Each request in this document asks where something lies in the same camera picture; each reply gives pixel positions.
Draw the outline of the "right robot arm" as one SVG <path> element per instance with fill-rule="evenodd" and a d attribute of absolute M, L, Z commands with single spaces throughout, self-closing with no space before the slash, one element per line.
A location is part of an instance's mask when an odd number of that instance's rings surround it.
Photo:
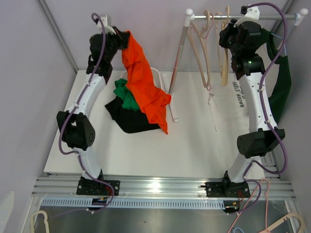
<path fill-rule="evenodd" d="M 236 19 L 220 32 L 219 44 L 231 52 L 231 67 L 244 93 L 249 117 L 249 133 L 237 138 L 239 154 L 222 178 L 221 191 L 229 197 L 248 187 L 246 177 L 252 164 L 259 163 L 285 137 L 274 120 L 262 79 L 264 62 L 257 54 L 261 32 L 258 23 L 239 24 Z"/>

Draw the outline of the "black t shirt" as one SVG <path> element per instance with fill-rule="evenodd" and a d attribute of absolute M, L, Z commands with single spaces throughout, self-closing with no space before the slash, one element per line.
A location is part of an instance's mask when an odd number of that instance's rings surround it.
<path fill-rule="evenodd" d="M 149 123 L 145 113 L 141 110 L 133 111 L 122 107 L 123 100 L 115 97 L 114 100 L 105 105 L 111 118 L 125 133 L 140 133 L 160 129 L 156 123 Z"/>

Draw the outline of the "pink wire hanger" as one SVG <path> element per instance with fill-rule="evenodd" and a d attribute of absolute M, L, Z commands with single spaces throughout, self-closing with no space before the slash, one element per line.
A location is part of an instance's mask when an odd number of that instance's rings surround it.
<path fill-rule="evenodd" d="M 210 70 L 209 70 L 209 60 L 208 60 L 208 51 L 207 51 L 206 41 L 207 41 L 208 34 L 209 34 L 209 32 L 213 26 L 213 23 L 214 23 L 214 16 L 208 10 L 204 11 L 204 16 L 206 16 L 206 21 L 207 21 L 206 25 L 203 26 L 202 29 L 199 31 L 197 25 L 195 23 L 191 22 L 190 28 L 187 31 L 187 36 L 188 36 L 190 45 L 193 49 L 193 52 L 195 54 L 195 58 L 196 58 L 196 61 L 197 61 L 198 67 L 199 67 L 199 72 L 201 75 L 203 87 L 207 91 L 209 91 L 211 88 L 211 83 L 210 83 Z M 195 35 L 197 35 L 199 42 L 200 42 L 200 45 L 201 45 L 201 48 L 202 48 L 202 51 L 203 51 L 203 55 L 204 55 L 204 59 L 205 59 L 205 65 L 206 65 L 206 69 L 207 69 L 207 71 L 206 71 L 207 80 L 205 79 L 205 73 L 203 71 L 203 66 L 202 66 L 202 63 L 200 60 L 199 52 L 196 49 L 195 41 L 194 41 L 194 38 L 192 37 L 191 30 L 193 30 L 195 32 Z"/>

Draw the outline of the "beige hanger of orange shirt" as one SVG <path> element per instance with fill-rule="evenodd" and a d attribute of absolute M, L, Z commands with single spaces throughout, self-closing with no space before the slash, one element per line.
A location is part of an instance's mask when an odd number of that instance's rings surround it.
<path fill-rule="evenodd" d="M 229 13 L 230 7 L 227 5 L 225 8 L 226 18 L 221 21 L 221 30 L 224 30 L 229 22 Z M 224 49 L 224 57 L 221 59 L 220 55 L 220 46 L 217 47 L 217 54 L 218 54 L 218 63 L 221 75 L 221 86 L 227 86 L 228 83 L 228 49 Z"/>

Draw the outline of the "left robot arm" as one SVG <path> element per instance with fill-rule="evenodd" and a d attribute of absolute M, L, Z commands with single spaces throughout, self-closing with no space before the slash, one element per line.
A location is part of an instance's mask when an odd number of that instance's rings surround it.
<path fill-rule="evenodd" d="M 113 67 L 111 61 L 119 50 L 128 47 L 129 31 L 115 30 L 115 33 L 100 33 L 90 40 L 90 55 L 86 69 L 86 79 L 74 103 L 57 113 L 59 128 L 58 147 L 63 155 L 74 154 L 81 168 L 77 187 L 78 195 L 115 194 L 113 185 L 104 180 L 92 149 L 96 132 L 89 116 L 101 91 L 105 88 Z"/>

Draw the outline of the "orange t shirt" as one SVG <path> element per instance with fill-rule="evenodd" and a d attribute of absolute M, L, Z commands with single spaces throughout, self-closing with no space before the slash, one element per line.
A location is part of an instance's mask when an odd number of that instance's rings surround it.
<path fill-rule="evenodd" d="M 170 94 L 156 87 L 149 62 L 143 48 L 129 33 L 127 48 L 121 51 L 123 66 L 127 71 L 127 88 L 133 94 L 140 110 L 148 122 L 159 125 L 168 134 L 167 105 L 171 103 Z"/>

